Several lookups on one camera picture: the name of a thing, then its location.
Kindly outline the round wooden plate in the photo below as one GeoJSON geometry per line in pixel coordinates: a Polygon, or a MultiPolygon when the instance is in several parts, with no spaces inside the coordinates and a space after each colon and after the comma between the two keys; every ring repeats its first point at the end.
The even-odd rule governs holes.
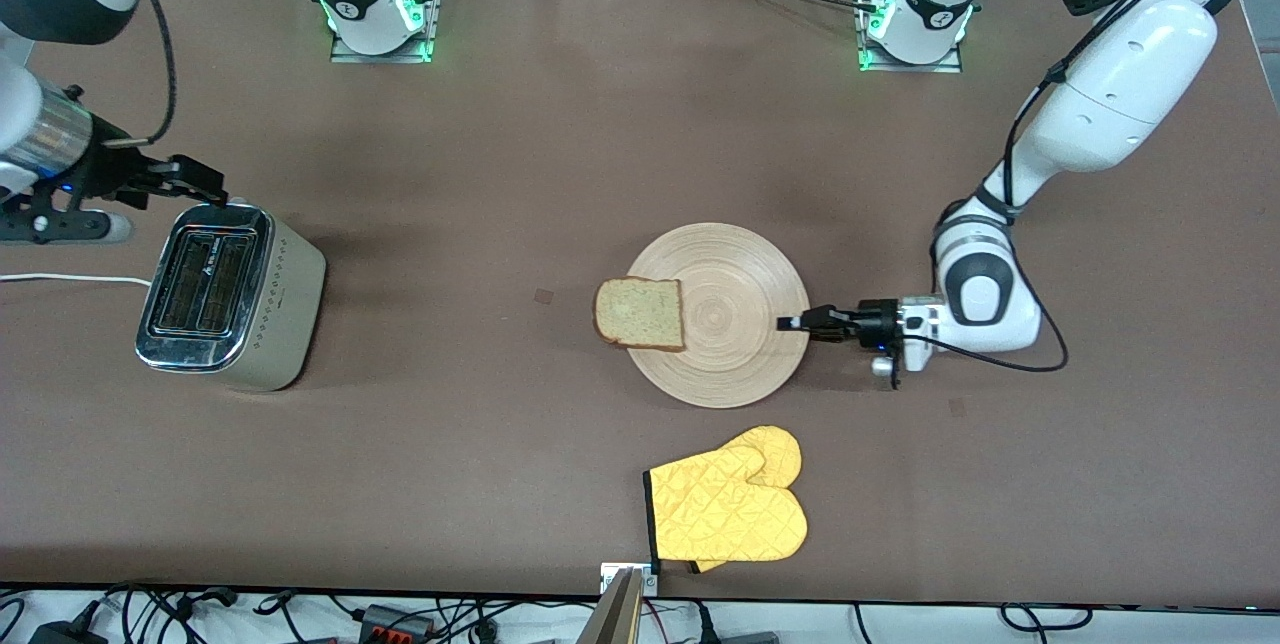
{"type": "Polygon", "coordinates": [[[764,237],[723,223],[667,230],[634,260],[628,275],[678,280],[685,348],[631,350],[637,370],[686,405],[731,410],[778,390],[808,347],[781,318],[809,310],[803,279],[764,237]]]}

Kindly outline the brown bread slice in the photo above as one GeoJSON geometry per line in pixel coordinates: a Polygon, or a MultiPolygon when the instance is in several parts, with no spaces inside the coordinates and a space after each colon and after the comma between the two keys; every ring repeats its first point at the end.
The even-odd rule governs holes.
{"type": "Polygon", "coordinates": [[[630,350],[686,350],[681,280],[613,278],[596,288],[593,324],[611,344],[630,350]]]}

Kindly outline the chrome and beige toaster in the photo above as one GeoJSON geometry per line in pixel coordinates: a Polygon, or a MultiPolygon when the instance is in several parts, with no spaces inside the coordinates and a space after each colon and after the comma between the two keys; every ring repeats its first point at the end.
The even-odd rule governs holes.
{"type": "Polygon", "coordinates": [[[265,207],[188,207],[165,239],[134,352],[160,373],[284,389],[305,366],[325,277],[320,248],[265,207]]]}

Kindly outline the yellow quilted oven mitt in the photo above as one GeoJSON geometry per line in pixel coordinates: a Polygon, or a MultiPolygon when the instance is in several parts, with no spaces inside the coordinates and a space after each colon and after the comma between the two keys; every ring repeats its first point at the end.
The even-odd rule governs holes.
{"type": "Polygon", "coordinates": [[[753,428],[723,448],[750,448],[763,465],[726,483],[703,508],[710,534],[698,544],[699,557],[690,563],[695,574],[728,562],[786,559],[800,549],[809,531],[806,515],[791,492],[803,467],[801,448],[791,433],[777,426],[753,428]]]}
{"type": "Polygon", "coordinates": [[[643,475],[652,558],[698,570],[794,556],[809,534],[806,513],[786,487],[754,483],[765,457],[724,447],[643,475]]]}

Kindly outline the aluminium profile bar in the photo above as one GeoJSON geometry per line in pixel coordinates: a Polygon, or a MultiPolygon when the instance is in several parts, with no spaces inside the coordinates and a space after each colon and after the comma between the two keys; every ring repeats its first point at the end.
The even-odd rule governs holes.
{"type": "Polygon", "coordinates": [[[575,644],[636,644],[646,570],[623,566],[607,585],[575,644]]]}

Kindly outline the black power adapter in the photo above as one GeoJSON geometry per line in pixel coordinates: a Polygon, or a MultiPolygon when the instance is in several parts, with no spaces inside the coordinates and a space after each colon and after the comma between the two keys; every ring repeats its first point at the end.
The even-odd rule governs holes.
{"type": "Polygon", "coordinates": [[[54,621],[41,624],[27,644],[109,644],[109,641],[88,629],[78,629],[73,622],[54,621]]]}

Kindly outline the black box with red connectors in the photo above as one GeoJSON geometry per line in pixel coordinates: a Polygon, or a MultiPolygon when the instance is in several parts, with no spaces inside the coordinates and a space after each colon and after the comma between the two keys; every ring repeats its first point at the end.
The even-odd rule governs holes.
{"type": "Polygon", "coordinates": [[[358,644],[428,644],[435,632],[426,615],[411,615],[387,606],[367,606],[358,611],[358,644]]]}

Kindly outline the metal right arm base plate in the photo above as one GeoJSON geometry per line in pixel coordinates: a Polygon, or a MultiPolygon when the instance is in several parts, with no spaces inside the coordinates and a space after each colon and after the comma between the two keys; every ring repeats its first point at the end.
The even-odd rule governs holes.
{"type": "Polygon", "coordinates": [[[337,23],[326,12],[332,32],[332,61],[361,64],[428,64],[433,61],[440,0],[381,0],[371,6],[372,26],[357,26],[349,38],[349,26],[337,23]]]}

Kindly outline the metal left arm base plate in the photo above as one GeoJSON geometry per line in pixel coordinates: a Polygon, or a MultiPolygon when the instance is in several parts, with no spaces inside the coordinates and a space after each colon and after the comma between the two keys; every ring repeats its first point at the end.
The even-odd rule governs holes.
{"type": "Polygon", "coordinates": [[[959,15],[942,12],[937,15],[946,26],[929,29],[911,6],[897,0],[854,0],[858,35],[858,64],[873,73],[947,73],[963,70],[960,44],[968,20],[974,14],[969,5],[959,15]]]}

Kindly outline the silver metal bracket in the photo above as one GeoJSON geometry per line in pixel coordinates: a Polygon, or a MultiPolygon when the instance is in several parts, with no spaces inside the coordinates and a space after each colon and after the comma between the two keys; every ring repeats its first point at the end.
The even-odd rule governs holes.
{"type": "Polygon", "coordinates": [[[626,570],[636,570],[643,576],[643,595],[645,598],[657,598],[659,589],[659,571],[654,567],[652,562],[646,563],[618,563],[618,562],[605,562],[600,565],[600,585],[599,593],[603,595],[613,580],[623,574],[626,570]]]}

